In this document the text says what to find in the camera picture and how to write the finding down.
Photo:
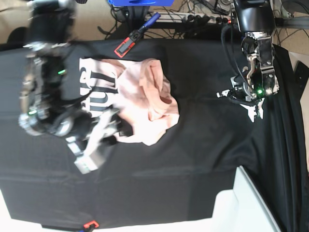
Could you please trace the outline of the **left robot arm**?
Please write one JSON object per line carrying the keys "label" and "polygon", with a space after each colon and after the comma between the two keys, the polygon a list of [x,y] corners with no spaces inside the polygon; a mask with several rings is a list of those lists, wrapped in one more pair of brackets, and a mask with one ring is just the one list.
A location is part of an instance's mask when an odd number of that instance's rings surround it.
{"label": "left robot arm", "polygon": [[[275,74],[275,49],[272,34],[276,28],[271,2],[268,0],[231,1],[231,21],[221,32],[221,43],[235,75],[230,78],[231,89],[217,93],[248,112],[251,122],[264,117],[263,103],[278,93],[280,86]],[[241,50],[248,65],[237,64],[234,48],[226,46],[226,33],[239,29],[244,36]]]}

